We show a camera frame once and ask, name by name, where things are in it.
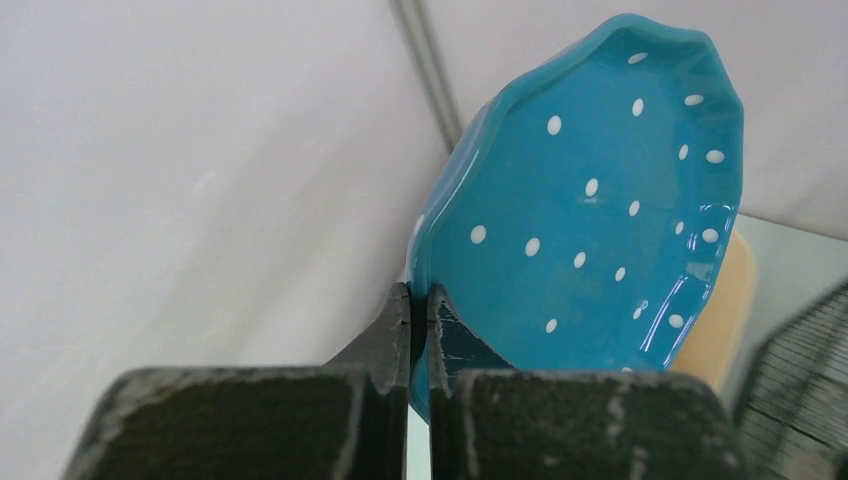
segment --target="dish rack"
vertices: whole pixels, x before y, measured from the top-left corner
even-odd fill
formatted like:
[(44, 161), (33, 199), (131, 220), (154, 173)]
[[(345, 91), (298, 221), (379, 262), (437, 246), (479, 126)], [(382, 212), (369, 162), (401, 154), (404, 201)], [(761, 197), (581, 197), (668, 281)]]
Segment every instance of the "dish rack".
[[(757, 350), (733, 421), (757, 478), (843, 478), (834, 462), (848, 452), (848, 279)], [(810, 462), (831, 473), (797, 473)]]

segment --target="white dot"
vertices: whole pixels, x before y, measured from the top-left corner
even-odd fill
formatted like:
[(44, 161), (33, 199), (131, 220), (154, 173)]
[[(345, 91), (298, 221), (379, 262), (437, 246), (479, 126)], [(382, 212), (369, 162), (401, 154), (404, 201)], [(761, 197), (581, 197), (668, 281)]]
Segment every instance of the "white dot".
[(486, 227), (477, 225), (471, 229), (471, 243), (482, 243), (486, 239)]
[(559, 115), (554, 115), (548, 120), (548, 133), (551, 135), (556, 135), (559, 133), (559, 130), (562, 128), (562, 119), (559, 118)]
[(634, 117), (638, 117), (642, 115), (642, 110), (645, 108), (645, 102), (642, 101), (641, 98), (637, 98), (635, 102), (633, 102), (633, 108), (631, 111), (633, 112)]
[(647, 57), (647, 56), (648, 56), (648, 54), (645, 53), (645, 52), (637, 53), (637, 54), (633, 55), (632, 57), (628, 58), (627, 63), (629, 63), (630, 65), (633, 65), (634, 63), (639, 63), (642, 60), (644, 60), (645, 57)]
[(586, 182), (586, 196), (591, 197), (598, 193), (598, 179), (593, 178)]
[(701, 233), (701, 237), (707, 243), (715, 243), (718, 240), (718, 232), (712, 228), (708, 228)]
[(710, 150), (707, 152), (707, 161), (710, 163), (721, 163), (724, 161), (724, 153), (719, 150)]
[(586, 252), (580, 252), (574, 256), (574, 268), (580, 268), (586, 263)]
[(668, 324), (674, 328), (680, 328), (683, 326), (683, 317), (680, 315), (674, 314), (668, 317)]
[(412, 229), (412, 235), (417, 235), (418, 230), (421, 230), (421, 224), (424, 223), (424, 215), (418, 217), (418, 220), (415, 221), (415, 228)]
[(526, 253), (528, 257), (532, 257), (539, 253), (539, 247), (541, 245), (542, 242), (540, 242), (538, 238), (533, 237), (530, 240), (527, 240), (527, 245), (524, 246), (524, 253)]
[(686, 106), (688, 106), (688, 107), (694, 107), (695, 105), (697, 105), (697, 104), (699, 104), (703, 101), (704, 101), (703, 95), (689, 95), (688, 97), (686, 97), (685, 100), (683, 100), (683, 103), (685, 103)]

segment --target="white fabric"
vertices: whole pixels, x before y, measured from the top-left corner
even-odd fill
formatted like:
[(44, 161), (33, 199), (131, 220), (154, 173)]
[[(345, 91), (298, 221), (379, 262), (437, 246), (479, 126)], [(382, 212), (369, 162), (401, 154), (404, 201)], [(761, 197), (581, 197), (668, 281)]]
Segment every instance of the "white fabric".
[(465, 121), (607, 18), (708, 33), (745, 105), (742, 211), (848, 239), (844, 0), (430, 0)]
[(373, 318), (446, 157), (388, 3), (0, 12), (0, 478), (57, 478), (125, 369)]

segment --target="white wall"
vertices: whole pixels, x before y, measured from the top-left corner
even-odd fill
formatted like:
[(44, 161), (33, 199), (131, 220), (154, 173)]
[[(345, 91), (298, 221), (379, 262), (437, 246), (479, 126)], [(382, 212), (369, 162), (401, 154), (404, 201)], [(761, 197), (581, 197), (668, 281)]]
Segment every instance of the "white wall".
[(139, 365), (339, 350), (444, 160), (388, 2), (6, 1), (0, 477)]
[(607, 18), (707, 32), (746, 109), (743, 211), (848, 239), (844, 0), (428, 0), (465, 121)]

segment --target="blue plate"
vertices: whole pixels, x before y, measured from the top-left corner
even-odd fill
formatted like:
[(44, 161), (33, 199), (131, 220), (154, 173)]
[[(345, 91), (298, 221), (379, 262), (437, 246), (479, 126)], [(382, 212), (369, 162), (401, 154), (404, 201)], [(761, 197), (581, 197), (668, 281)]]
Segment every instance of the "blue plate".
[(709, 37), (608, 20), (471, 122), (410, 241), (415, 301), (444, 285), (518, 368), (665, 369), (730, 239), (742, 125)]

